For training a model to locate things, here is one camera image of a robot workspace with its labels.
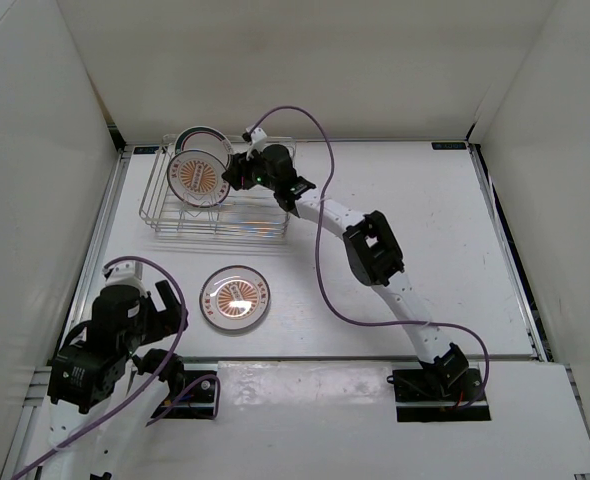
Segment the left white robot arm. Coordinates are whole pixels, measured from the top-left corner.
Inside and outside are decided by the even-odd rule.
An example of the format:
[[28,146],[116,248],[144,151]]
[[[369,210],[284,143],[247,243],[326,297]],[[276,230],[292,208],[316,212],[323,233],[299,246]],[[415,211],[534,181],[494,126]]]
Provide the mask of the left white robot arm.
[[47,390],[51,448],[36,462],[42,478],[115,478],[157,405],[183,392],[183,362],[172,349],[135,354],[166,337],[179,340],[188,324],[177,282],[167,278],[156,289],[162,310],[139,273],[111,271],[90,319],[62,342]]

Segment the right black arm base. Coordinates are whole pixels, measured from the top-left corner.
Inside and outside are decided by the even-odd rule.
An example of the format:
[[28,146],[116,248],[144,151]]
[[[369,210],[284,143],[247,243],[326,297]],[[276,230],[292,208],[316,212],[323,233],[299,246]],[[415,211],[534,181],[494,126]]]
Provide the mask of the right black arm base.
[[443,392],[429,384],[421,369],[393,370],[386,378],[393,387],[398,423],[489,422],[485,395],[465,408],[478,394],[482,376],[471,368],[455,385]]

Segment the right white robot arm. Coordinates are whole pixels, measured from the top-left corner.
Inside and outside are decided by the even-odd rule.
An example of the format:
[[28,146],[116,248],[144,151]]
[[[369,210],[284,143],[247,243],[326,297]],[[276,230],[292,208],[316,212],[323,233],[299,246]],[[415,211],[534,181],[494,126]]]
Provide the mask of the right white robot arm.
[[363,213],[330,199],[325,188],[297,173],[289,150],[281,144],[230,155],[222,178],[235,190],[268,189],[282,210],[315,223],[317,269],[321,268],[322,232],[340,239],[354,277],[393,313],[395,319],[387,324],[404,328],[424,370],[427,393],[445,400],[459,389],[469,362],[445,332],[451,325],[436,322],[414,292],[402,249],[383,213]]

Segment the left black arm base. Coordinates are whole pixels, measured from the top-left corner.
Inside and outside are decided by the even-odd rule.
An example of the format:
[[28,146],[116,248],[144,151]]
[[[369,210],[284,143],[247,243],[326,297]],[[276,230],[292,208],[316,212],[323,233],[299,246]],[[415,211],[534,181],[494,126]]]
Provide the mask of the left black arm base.
[[219,408],[219,384],[215,365],[186,365],[184,380],[153,411],[150,419],[159,417],[174,401],[182,389],[195,382],[178,403],[169,410],[163,420],[213,420]]

